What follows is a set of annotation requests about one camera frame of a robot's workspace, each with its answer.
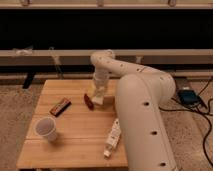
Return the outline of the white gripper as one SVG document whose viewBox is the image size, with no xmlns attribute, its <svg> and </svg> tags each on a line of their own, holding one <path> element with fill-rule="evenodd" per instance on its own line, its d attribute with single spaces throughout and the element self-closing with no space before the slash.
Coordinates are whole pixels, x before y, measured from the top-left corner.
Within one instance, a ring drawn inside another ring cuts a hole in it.
<svg viewBox="0 0 213 171">
<path fill-rule="evenodd" d="M 95 86 L 94 95 L 103 97 L 108 86 L 109 76 L 108 75 L 93 75 L 93 83 Z"/>
</svg>

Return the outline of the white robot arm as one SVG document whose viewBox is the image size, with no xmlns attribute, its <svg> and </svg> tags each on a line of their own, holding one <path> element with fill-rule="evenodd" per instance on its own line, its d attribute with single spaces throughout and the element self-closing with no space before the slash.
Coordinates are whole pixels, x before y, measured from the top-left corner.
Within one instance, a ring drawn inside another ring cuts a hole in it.
<svg viewBox="0 0 213 171">
<path fill-rule="evenodd" d="M 175 93 L 173 77 L 152 67 L 117 60 L 111 50 L 96 51 L 90 60 L 97 87 L 105 86 L 111 73 L 120 77 L 115 108 L 129 171 L 178 171 L 159 111 Z"/>
</svg>

